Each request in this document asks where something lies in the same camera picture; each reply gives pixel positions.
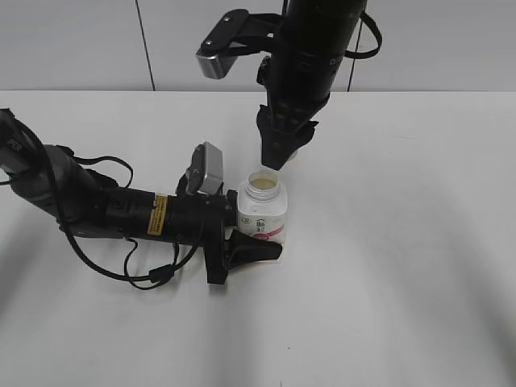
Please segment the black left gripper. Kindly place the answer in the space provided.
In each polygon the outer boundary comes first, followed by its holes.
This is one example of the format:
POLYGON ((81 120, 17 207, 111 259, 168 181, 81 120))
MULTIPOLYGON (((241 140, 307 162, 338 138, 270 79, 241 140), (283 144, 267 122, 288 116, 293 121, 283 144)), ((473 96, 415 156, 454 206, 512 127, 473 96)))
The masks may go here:
POLYGON ((197 248, 204 251, 207 282, 222 285, 227 272, 243 266, 279 260, 283 247, 280 243, 256 239, 234 230, 226 239, 226 230, 236 226, 237 192, 206 196, 184 195, 169 199, 170 215, 165 221, 167 236, 176 244, 191 247, 182 260, 173 261, 178 270, 192 257, 197 248))

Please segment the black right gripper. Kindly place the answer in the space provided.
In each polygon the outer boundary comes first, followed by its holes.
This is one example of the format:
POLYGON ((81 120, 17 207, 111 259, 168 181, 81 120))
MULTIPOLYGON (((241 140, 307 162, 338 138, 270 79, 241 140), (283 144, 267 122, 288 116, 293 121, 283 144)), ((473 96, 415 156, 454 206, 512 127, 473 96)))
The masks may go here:
POLYGON ((256 80, 267 92, 257 127, 261 164, 281 170, 314 137, 311 118, 326 104, 335 79, 335 60, 322 56, 266 56, 256 80))

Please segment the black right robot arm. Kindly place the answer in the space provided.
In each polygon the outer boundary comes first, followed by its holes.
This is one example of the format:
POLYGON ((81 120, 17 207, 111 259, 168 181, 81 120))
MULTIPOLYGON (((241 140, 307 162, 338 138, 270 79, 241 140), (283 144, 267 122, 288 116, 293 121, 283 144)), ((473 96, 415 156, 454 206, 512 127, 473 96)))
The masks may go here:
POLYGON ((267 102, 256 117, 261 163, 281 169, 315 132, 313 117, 327 104, 364 1, 292 1, 273 37, 257 81, 267 102))

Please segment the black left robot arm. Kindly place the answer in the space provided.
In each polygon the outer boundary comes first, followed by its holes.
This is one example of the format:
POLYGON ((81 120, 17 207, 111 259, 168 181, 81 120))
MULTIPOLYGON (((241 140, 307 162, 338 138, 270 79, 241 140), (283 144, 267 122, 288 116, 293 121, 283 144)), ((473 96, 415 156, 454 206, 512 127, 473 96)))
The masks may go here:
POLYGON ((80 238, 142 239, 202 250, 207 280, 221 285, 239 266, 277 260, 280 244, 237 229, 237 193, 223 187, 223 155, 199 144, 176 193, 119 185, 95 159, 45 145, 8 109, 1 112, 1 168, 19 197, 53 216, 72 246, 80 238))

